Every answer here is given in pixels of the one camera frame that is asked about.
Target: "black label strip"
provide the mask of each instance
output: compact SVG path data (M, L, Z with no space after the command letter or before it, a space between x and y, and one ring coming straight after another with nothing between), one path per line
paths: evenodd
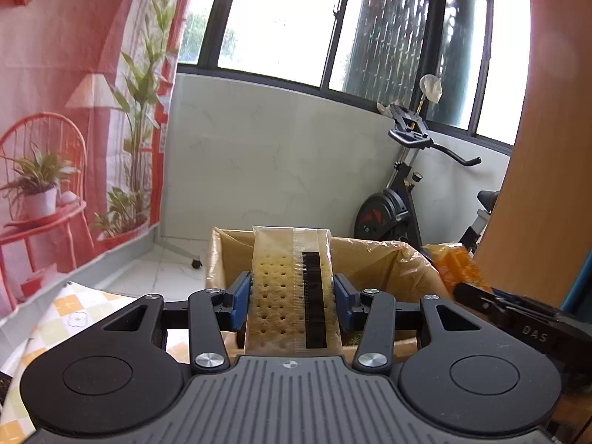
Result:
M325 304L319 252L303 252L302 278L304 281L304 317L306 323L306 348L325 349Z

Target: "orange snack package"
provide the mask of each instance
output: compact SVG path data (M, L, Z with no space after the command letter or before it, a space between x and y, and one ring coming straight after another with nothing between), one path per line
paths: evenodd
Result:
M434 267L440 274L446 289L454 291L457 283L466 282L491 292L483 275L461 243L437 244L424 246L430 251Z

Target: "red chair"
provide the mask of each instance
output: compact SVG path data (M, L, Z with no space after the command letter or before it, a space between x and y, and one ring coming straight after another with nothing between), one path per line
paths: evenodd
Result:
M14 162L14 159L32 158L32 143L43 153L57 153L63 160L71 161L73 166L79 170L79 173L70 176L69 180L61 182L60 185L61 192L71 191L76 194L78 199L60 207L54 216L46 217L42 221L31 222L27 221L24 214L22 195L16 195L14 192L8 191L0 195L0 197L4 198L3 202L8 203L8 213L12 219L11 222L4 225L5 229L0 233L0 272L5 286L7 286L8 275L7 262L4 259L2 246L16 241L24 241L32 274L39 275L42 269L36 263L31 239L35 235L54 231L55 229L63 230L67 242L66 252L68 257L65 270L76 269L79 263L76 261L74 238L70 229L70 222L74 217L80 220L79 226L84 229L76 232L76 249L78 249L79 244L83 244L87 246L90 255L95 255L93 238L84 214L84 209L87 206L83 196L87 150L82 134L71 120L63 115L41 112L26 117L10 127L0 138L0 169L2 169L2 166L4 167L2 169L4 171L0 172L0 187L19 177L19 174L15 171L18 164ZM23 285L26 285L28 290L24 291ZM30 295L34 292L34 284L33 289L31 289L31 282L28 280L19 282L16 288L13 283L8 287L16 290L14 293L20 299L26 298L27 294Z

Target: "window frame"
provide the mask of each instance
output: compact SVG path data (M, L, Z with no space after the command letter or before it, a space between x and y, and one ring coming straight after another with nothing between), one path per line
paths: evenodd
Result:
M228 78L231 80L248 81L261 85L284 88L286 90L298 91L309 95L325 98L339 103L345 103L357 108L378 113L376 102L366 100L353 94L329 88L329 81L333 72L333 65L337 53L337 46L343 27L343 18L348 0L339 0L336 9L334 9L335 20L327 57L323 68L323 76L319 86L299 83L283 78L271 77L257 73L250 73L240 70L231 70L218 66L218 58L223 44L224 32L230 15L230 8L233 0L214 0L209 13L208 22L203 33L203 42L197 63L178 63L177 73L204 75L217 78ZM419 80L426 73L435 73L437 58L440 52L442 38L442 26L444 19L444 10L446 0L429 0L429 9L427 20L425 22L425 33L421 54L419 59L418 71L411 96L411 108L416 108L420 100ZM512 145L508 145L498 140L493 140L477 134L478 117L481 112L483 97L485 94L485 84L487 82L487 73L489 65L489 55L491 53L493 20L493 0L487 0L487 15L485 20L485 44L481 59L479 79L477 83L477 92L471 114L468 130L441 124L439 122L426 121L430 130L451 135L453 137L466 140L486 148L510 155ZM427 105L424 105L420 114L425 117Z

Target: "window pane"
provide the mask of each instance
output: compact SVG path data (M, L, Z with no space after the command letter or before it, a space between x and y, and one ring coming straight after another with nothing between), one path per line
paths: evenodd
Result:
M179 52L180 63L197 63L199 50L204 41L205 26L214 0L191 0L183 32L183 41Z
M436 75L442 98L430 103L427 119L469 128L485 41L487 0L446 0Z
M348 0L329 87L409 106L428 0Z
M491 59L477 133L510 145L516 140L531 46L529 0L494 0Z
M339 0L234 0L218 65L319 86Z

